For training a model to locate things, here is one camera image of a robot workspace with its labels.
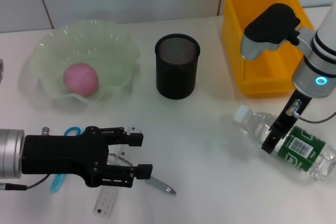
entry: pen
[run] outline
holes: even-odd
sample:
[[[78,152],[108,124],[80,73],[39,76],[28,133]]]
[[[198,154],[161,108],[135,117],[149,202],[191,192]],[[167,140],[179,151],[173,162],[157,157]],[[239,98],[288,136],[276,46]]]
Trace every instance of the pen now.
[[[163,183],[162,181],[158,180],[157,178],[154,178],[153,176],[151,176],[150,179],[145,179],[145,181],[150,184],[151,186],[154,186],[158,189],[160,189],[161,191],[164,191],[168,194],[176,194],[176,191],[170,187],[169,185]]]

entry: green bottle label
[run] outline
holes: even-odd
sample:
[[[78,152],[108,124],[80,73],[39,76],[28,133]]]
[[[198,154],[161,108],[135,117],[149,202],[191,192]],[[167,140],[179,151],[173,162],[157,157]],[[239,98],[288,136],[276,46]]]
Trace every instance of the green bottle label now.
[[[324,141],[295,126],[278,151],[278,156],[307,172],[324,145]]]

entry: pink ball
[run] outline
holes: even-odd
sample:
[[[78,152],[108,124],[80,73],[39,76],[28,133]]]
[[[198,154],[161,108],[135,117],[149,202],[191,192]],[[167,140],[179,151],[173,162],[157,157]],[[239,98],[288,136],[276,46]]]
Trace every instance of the pink ball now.
[[[98,89],[98,76],[92,66],[77,63],[64,72],[63,81],[69,93],[88,97]]]

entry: barcode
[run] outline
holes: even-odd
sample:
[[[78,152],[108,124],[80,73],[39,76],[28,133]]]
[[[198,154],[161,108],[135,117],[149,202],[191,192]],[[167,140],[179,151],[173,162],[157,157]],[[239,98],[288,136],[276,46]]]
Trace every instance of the barcode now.
[[[300,154],[304,158],[307,158],[310,152],[313,150],[312,146],[298,139],[297,137],[293,139],[288,148]]]

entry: blue scissors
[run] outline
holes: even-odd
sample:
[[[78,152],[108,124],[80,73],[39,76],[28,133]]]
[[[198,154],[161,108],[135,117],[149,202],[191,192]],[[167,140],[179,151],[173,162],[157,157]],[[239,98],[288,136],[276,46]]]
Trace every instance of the blue scissors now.
[[[81,133],[81,129],[79,127],[71,127],[66,130],[64,133],[64,136],[67,136],[71,131],[76,131],[76,136],[78,136]],[[66,174],[55,174],[55,178],[51,183],[50,191],[52,193],[56,193],[58,189],[61,187]]]

